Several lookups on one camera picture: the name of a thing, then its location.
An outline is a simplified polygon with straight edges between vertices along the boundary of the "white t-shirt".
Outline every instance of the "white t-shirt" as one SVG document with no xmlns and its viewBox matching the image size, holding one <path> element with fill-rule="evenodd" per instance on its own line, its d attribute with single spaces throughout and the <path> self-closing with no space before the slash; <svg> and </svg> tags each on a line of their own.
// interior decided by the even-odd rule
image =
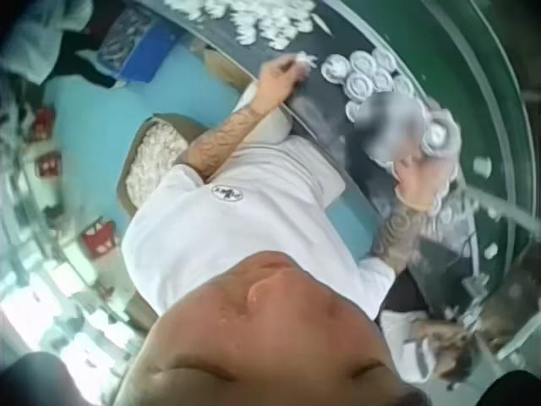
<svg viewBox="0 0 541 406">
<path fill-rule="evenodd" d="M 173 167 L 123 240 L 135 286 L 160 315 L 244 258 L 281 251 L 374 319 L 395 273 L 377 258 L 357 264 L 327 219 L 333 176 L 343 187 L 302 139 L 241 147 L 208 184 Z"/>
<path fill-rule="evenodd" d="M 413 322 L 428 319 L 424 311 L 397 313 L 383 310 L 380 316 L 381 330 L 400 377 L 409 383 L 425 383 L 436 366 L 429 340 L 413 338 Z"/>
</svg>

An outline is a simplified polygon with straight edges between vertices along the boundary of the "table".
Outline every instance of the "table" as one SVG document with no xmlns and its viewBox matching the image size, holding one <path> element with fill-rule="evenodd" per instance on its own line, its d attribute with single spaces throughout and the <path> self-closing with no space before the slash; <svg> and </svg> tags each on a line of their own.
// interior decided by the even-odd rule
<svg viewBox="0 0 541 406">
<path fill-rule="evenodd" d="M 259 40 L 249 47 L 240 46 L 235 40 L 234 27 L 227 18 L 193 22 L 184 14 L 171 10 L 162 0 L 138 2 L 209 43 L 253 77 L 257 76 L 264 61 L 281 53 Z M 358 13 L 337 0 L 320 3 L 315 12 L 331 28 L 333 36 L 315 26 L 311 34 L 299 35 L 286 52 L 305 51 L 322 62 L 332 53 L 349 55 L 358 49 L 370 52 L 374 45 L 390 49 L 358 17 Z M 420 85 L 400 59 L 399 70 L 413 80 L 418 94 L 424 97 Z M 331 85 L 320 74 L 313 73 L 287 102 L 287 109 L 341 170 L 347 182 L 354 183 L 374 204 L 374 214 L 384 217 L 394 199 L 394 179 L 358 148 L 354 127 L 344 112 L 346 102 L 341 87 Z M 473 211 L 458 198 L 451 204 L 460 211 L 461 221 L 448 228 L 441 227 L 437 221 L 430 222 L 410 265 L 410 271 L 436 313 L 441 313 L 447 305 L 466 307 L 468 296 L 462 279 L 478 272 Z"/>
</svg>

